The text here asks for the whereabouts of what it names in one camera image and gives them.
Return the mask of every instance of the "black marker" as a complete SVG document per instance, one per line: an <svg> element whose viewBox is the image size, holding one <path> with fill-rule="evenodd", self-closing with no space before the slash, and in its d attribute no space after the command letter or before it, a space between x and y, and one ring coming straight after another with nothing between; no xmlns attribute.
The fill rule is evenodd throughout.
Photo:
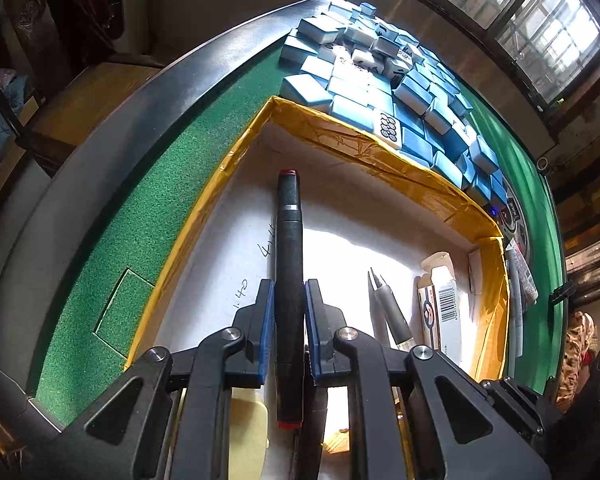
<svg viewBox="0 0 600 480"><path fill-rule="evenodd" d="M302 281L302 211L294 170L278 177L276 220L276 384L278 425L302 425L304 382L304 284Z"/></svg>
<svg viewBox="0 0 600 480"><path fill-rule="evenodd" d="M404 319L398 302L395 301L394 292L386 284L382 276L376 276L373 269L369 269L368 279L373 288L373 293L369 295L369 300L374 301L384 312L384 318L389 325L391 335L400 350L408 352L416 346L411 335L409 323Z"/></svg>

